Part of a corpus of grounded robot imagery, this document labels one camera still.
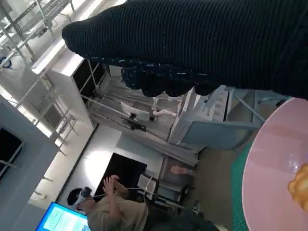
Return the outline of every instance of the vr headset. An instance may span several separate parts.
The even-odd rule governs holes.
[[[79,203],[85,201],[90,196],[91,192],[92,192],[92,189],[90,189],[89,187],[85,187],[83,190],[81,190],[81,192],[78,195],[78,199],[73,204],[73,206],[76,206]]]

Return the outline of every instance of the chair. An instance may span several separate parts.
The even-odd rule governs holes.
[[[182,208],[181,203],[192,186],[193,176],[173,174],[170,172],[172,166],[193,169],[178,160],[164,157],[158,179],[143,173],[140,175],[138,187],[146,189],[146,196],[156,204],[168,204]]]

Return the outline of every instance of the green mat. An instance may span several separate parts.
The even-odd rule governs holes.
[[[245,150],[232,163],[231,185],[232,185],[232,216],[233,231],[248,231],[242,207],[242,182],[243,173],[252,143],[245,147]]]

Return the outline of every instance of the beige shirt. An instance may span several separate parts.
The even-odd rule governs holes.
[[[91,231],[142,231],[148,217],[146,203],[125,200],[116,196],[122,212],[121,219],[109,217],[109,202],[103,197],[96,207],[87,214]]]

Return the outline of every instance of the man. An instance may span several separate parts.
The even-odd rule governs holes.
[[[116,175],[103,180],[106,196],[98,203],[89,196],[85,201],[75,205],[82,189],[74,189],[70,192],[67,203],[75,205],[76,209],[86,213],[91,231],[151,230],[157,223],[167,222],[168,215],[164,211],[156,210],[149,215],[146,203],[126,200],[128,190],[118,180],[119,177]]]

